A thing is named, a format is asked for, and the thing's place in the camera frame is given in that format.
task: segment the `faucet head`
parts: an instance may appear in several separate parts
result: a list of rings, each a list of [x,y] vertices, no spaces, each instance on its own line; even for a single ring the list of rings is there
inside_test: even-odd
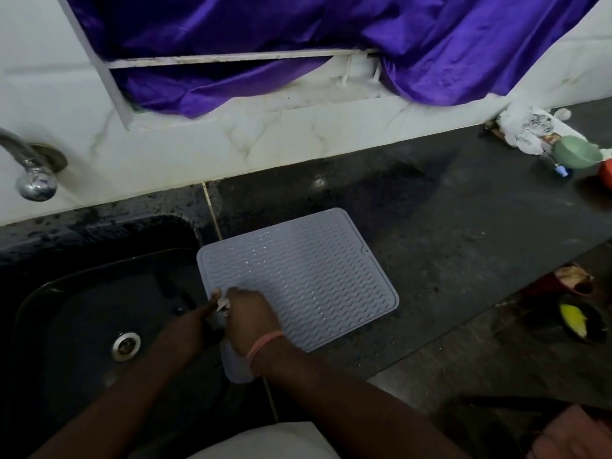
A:
[[[46,201],[57,192],[57,178],[46,167],[29,168],[17,179],[17,191],[26,200]]]

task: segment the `black countertop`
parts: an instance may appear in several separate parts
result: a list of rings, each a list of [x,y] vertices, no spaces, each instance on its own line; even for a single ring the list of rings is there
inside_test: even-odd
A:
[[[570,125],[612,146],[612,99],[571,109]],[[592,174],[558,179],[537,158],[471,127],[207,187],[224,237],[327,208],[348,212],[400,306],[318,353],[367,378],[609,239],[612,193]],[[100,223],[118,224],[118,241],[131,238],[140,218],[160,215],[187,221],[200,245],[216,240],[194,185],[2,227],[0,266],[36,288],[27,265],[37,254],[95,244]],[[11,316],[3,308],[4,327]]]

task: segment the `green bowl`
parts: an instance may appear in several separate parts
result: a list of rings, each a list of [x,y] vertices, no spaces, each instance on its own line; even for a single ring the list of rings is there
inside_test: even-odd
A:
[[[555,143],[553,157],[555,161],[569,169],[584,169],[603,161],[603,155],[597,145],[573,135],[561,137]]]

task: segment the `tiled wall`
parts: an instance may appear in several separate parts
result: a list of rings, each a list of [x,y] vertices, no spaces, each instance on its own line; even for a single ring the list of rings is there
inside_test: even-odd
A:
[[[612,95],[612,0],[601,0],[508,97],[411,103],[370,84],[374,65],[365,59],[339,89],[345,62],[334,59],[294,86],[232,100],[202,119],[135,115],[126,130],[67,21],[45,36],[49,19],[62,13],[57,1],[27,1],[0,1],[13,20],[10,31],[0,22],[0,38],[19,19],[36,26],[34,37],[0,43],[0,98],[11,102],[3,108],[0,100],[0,127],[58,146],[70,166],[57,195],[33,203],[15,192],[21,169],[0,152],[0,224],[475,125],[513,98],[553,107]],[[61,57],[49,54],[54,49]]]

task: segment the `person's right hand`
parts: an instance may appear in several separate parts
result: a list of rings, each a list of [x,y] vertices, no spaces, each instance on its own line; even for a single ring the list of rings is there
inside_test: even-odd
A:
[[[225,335],[242,357],[260,337],[280,330],[279,318],[260,292],[229,288],[226,297],[230,307]]]

